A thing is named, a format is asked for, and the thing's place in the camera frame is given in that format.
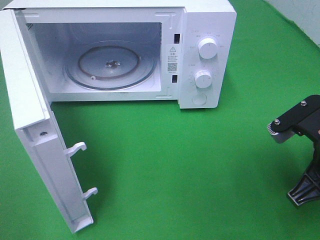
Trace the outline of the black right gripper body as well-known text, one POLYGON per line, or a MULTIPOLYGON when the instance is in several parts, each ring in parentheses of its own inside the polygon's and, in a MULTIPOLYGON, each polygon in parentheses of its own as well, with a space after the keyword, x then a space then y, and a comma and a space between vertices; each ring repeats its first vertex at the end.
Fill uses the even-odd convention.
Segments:
POLYGON ((312 142, 315 159, 320 159, 320 96, 310 95, 277 117, 267 126, 273 139, 281 144, 297 134, 312 142))

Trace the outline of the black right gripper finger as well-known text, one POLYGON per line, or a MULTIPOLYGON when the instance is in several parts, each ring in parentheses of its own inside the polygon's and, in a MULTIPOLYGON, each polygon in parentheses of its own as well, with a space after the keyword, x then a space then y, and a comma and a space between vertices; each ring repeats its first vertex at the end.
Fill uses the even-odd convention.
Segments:
POLYGON ((300 206, 320 199, 320 150, 315 149, 313 159, 297 185, 288 193, 290 199, 300 206))

